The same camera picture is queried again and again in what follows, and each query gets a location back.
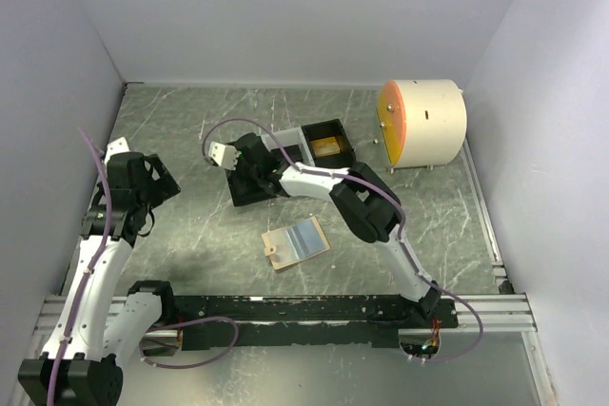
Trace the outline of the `three-compartment black white tray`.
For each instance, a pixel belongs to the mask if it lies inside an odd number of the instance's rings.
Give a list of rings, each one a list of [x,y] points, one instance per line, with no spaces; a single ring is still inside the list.
[[[279,139],[278,142],[272,141],[267,134],[261,136],[266,148],[273,153],[282,154],[280,148],[283,147],[294,162],[324,168],[345,168],[356,163],[354,148],[347,138],[342,122],[338,119],[292,127],[276,132],[275,136]],[[343,152],[335,156],[316,158],[313,155],[310,141],[329,136],[336,136],[339,139]],[[266,200],[232,199],[232,201],[234,206],[239,207]]]

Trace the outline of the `tan leather card holder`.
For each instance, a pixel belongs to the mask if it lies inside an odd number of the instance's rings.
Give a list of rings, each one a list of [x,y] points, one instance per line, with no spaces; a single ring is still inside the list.
[[[275,271],[285,270],[330,249],[316,217],[266,231],[261,237],[265,246],[265,257]]]

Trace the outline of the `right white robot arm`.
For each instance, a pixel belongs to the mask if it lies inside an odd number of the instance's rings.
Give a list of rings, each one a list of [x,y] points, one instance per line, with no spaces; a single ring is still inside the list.
[[[422,328],[437,315],[438,284],[424,270],[405,236],[405,213],[397,195],[367,164],[323,168],[279,158],[263,139],[248,133],[231,144],[236,171],[271,196],[309,198],[332,203],[350,232],[376,246],[391,271],[403,314]]]

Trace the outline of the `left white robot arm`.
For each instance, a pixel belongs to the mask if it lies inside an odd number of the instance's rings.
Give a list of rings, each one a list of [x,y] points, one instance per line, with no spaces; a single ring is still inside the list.
[[[110,306],[123,268],[153,209],[180,187],[158,155],[115,152],[81,227],[74,282],[37,358],[26,358],[18,382],[34,405],[115,405],[125,363],[151,328],[177,320],[166,280],[138,280],[118,315]]]

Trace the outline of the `gold card in tray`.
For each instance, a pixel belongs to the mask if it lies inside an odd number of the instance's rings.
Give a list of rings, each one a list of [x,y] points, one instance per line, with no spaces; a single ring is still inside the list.
[[[343,152],[341,142],[336,136],[311,140],[310,144],[316,158],[335,156]]]

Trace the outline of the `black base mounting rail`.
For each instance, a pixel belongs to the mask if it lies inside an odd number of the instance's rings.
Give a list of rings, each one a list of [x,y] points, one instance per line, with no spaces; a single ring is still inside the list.
[[[229,318],[238,328],[221,321],[198,323],[181,330],[185,351],[225,348],[236,338],[245,346],[369,344],[397,348],[399,333],[432,324],[458,326],[452,300],[432,297],[432,306],[414,304],[399,295],[324,295],[300,297],[177,296],[168,316],[152,324],[202,318]]]

